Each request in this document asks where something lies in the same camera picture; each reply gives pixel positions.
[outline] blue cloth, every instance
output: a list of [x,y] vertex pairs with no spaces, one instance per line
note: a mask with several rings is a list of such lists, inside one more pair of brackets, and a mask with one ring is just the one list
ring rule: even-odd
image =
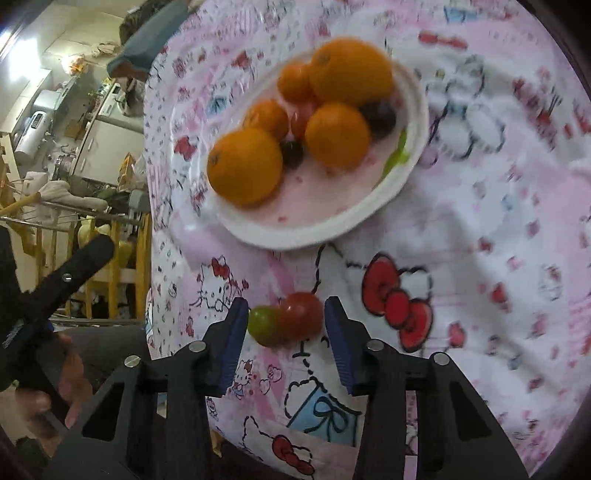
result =
[[156,55],[188,17],[189,10],[183,0],[174,0],[156,12],[129,38],[123,52],[109,62],[109,75],[126,60],[136,69],[148,73]]

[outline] finger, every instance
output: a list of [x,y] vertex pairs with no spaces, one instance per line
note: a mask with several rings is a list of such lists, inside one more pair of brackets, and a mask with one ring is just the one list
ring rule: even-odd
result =
[[77,385],[84,378],[84,364],[80,355],[70,353],[64,361],[61,369],[60,382],[57,391],[68,403],[74,401],[76,394],[74,385]]
[[72,337],[70,335],[66,335],[65,333],[58,333],[57,336],[60,339],[60,342],[64,345],[69,346],[72,344]]
[[74,401],[64,421],[68,429],[72,428],[72,425],[74,425],[78,415],[82,411],[84,403],[92,396],[92,385],[87,379],[83,378],[77,385],[74,385],[74,391]]
[[27,388],[17,388],[14,396],[18,412],[25,420],[29,420],[51,408],[51,399],[44,392],[37,392]]

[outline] white cabinet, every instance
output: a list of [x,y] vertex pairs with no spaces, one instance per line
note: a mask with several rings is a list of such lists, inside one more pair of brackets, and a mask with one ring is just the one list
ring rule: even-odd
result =
[[130,153],[137,160],[143,151],[143,134],[96,120],[80,147],[73,174],[117,185],[125,156]]

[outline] chair leg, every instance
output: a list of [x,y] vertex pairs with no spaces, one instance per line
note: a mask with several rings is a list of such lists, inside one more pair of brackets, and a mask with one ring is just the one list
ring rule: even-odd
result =
[[145,314],[146,296],[150,284],[152,254],[152,217],[142,215],[142,225],[138,231],[138,245],[135,257],[135,318],[142,322]]
[[[96,219],[93,217],[90,220],[90,232],[88,234],[88,241],[90,242],[96,235]],[[89,279],[84,284],[84,307],[86,318],[92,318],[92,291],[93,281]]]
[[[74,250],[74,235],[76,232],[76,223],[77,222],[72,222],[68,229],[68,246],[66,250],[66,260],[69,260],[72,257],[72,250]],[[68,301],[66,302],[66,316],[72,316],[72,301],[70,299],[68,299]]]
[[45,266],[45,259],[43,254],[43,229],[38,226],[35,235],[35,270],[36,270],[36,283],[35,286],[41,283],[43,278],[43,267]]
[[116,319],[119,315],[119,222],[111,222],[111,240],[115,244],[113,259],[109,264],[109,318]]

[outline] green tomato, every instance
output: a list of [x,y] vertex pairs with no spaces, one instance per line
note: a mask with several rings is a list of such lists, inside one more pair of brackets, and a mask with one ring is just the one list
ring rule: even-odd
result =
[[285,342],[279,325],[277,307],[260,305],[248,314],[248,333],[262,346],[274,347]]

